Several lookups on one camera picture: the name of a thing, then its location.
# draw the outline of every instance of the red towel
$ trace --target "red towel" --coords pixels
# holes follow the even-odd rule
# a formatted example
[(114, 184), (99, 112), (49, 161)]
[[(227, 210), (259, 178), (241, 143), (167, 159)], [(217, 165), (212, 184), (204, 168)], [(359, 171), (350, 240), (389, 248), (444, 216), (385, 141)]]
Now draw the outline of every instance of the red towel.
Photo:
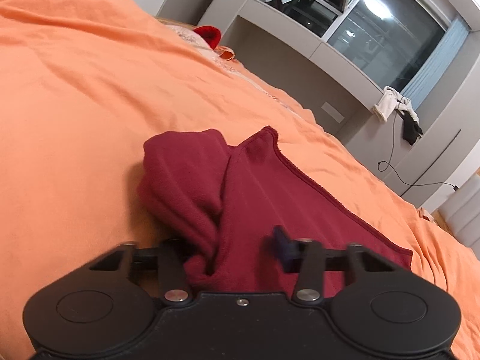
[[(330, 249), (360, 243), (410, 269), (411, 251), (299, 171), (277, 140), (277, 132), (265, 127), (237, 147), (216, 130), (169, 131), (145, 143), (140, 199), (197, 247), (185, 264), (194, 289), (290, 295), (297, 275), (284, 274), (274, 258), (274, 225), (283, 225), (292, 239), (316, 239)], [(325, 276), (326, 297), (341, 288), (340, 274)]]

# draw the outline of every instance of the hanging towel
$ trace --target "hanging towel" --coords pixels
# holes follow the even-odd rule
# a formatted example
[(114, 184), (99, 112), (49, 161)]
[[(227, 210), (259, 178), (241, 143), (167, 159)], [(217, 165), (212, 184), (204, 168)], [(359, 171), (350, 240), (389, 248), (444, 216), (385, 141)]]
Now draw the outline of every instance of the hanging towel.
[[(196, 253), (184, 267), (195, 290), (284, 291), (296, 275), (275, 259), (272, 229), (344, 249), (360, 243), (410, 270), (412, 252), (348, 211), (294, 166), (277, 146), (271, 127), (229, 146), (219, 131), (166, 132), (145, 145), (142, 203), (176, 230)], [(342, 275), (325, 275), (325, 296), (344, 287)]]
[(412, 119), (418, 124), (419, 118), (412, 107), (412, 102), (407, 97), (404, 97), (401, 93), (397, 92), (394, 88), (386, 86), (383, 89), (383, 96), (380, 102), (373, 106), (373, 111), (378, 116), (380, 121), (386, 123), (388, 117), (392, 112), (398, 109), (400, 111), (407, 111)]

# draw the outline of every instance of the bed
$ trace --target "bed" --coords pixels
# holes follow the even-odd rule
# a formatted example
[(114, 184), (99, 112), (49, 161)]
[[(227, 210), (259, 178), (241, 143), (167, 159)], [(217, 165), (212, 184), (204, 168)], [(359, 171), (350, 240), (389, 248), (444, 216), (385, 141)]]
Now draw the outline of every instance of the bed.
[(143, 143), (270, 125), (282, 153), (347, 209), (413, 251), (411, 269), (462, 309), (453, 352), (480, 358), (480, 262), (370, 174), (309, 110), (131, 0), (0, 0), (0, 353), (33, 348), (22, 309), (48, 283), (167, 231), (138, 201)]

